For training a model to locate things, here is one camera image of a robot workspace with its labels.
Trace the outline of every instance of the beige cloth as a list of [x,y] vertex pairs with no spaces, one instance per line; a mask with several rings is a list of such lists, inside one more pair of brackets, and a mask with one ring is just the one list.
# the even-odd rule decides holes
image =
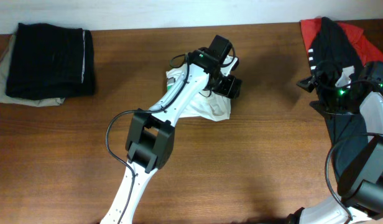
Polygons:
[[6,80],[9,75],[9,67],[11,65],[12,51],[15,44],[16,36],[12,35],[9,46],[0,59],[0,103],[14,103],[27,106],[59,106],[64,98],[50,98],[44,100],[26,100],[21,98],[12,98],[5,94]]

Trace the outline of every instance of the white cloth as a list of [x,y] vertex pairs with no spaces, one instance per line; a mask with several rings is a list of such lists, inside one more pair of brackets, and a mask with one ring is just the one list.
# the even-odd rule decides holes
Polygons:
[[[172,86],[180,74],[182,74],[182,69],[178,68],[174,68],[167,72],[167,89]],[[197,93],[194,96],[189,105],[186,106],[180,115],[181,118],[201,116],[213,121],[221,121],[230,118],[231,107],[229,98],[213,92],[211,96],[209,96],[209,91],[201,91],[201,94]]]
[[12,51],[15,44],[16,36],[12,35],[9,46],[3,53],[0,59],[0,103],[14,103],[27,106],[59,106],[65,99],[64,98],[50,98],[44,100],[26,100],[21,98],[12,98],[5,94],[6,80],[9,76],[9,67],[11,65]]

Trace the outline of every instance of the brown wood surface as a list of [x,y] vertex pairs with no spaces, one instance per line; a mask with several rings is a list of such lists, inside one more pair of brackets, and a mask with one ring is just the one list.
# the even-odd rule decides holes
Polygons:
[[[383,51],[383,20],[350,22]],[[167,165],[153,177],[137,223],[230,223],[286,217],[330,194],[330,140],[299,89],[309,76],[300,25],[93,32],[98,92],[61,106],[0,104],[0,223],[96,223],[108,211],[124,166],[104,146],[111,118],[153,105],[165,93],[168,60],[216,34],[232,41],[243,80],[231,119],[182,118]],[[0,35],[0,55],[8,35]],[[111,145],[121,157],[131,116]]]

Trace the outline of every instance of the stack of folded clothes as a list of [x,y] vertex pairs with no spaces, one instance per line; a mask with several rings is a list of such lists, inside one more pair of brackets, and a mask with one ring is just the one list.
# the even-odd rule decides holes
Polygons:
[[19,24],[0,59],[0,103],[53,106],[93,95],[91,32],[49,24]]

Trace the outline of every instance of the white wall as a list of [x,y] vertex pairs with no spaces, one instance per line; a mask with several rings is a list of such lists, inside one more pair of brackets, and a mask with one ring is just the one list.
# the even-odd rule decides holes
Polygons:
[[18,22],[90,30],[383,18],[383,0],[0,0],[0,34]]

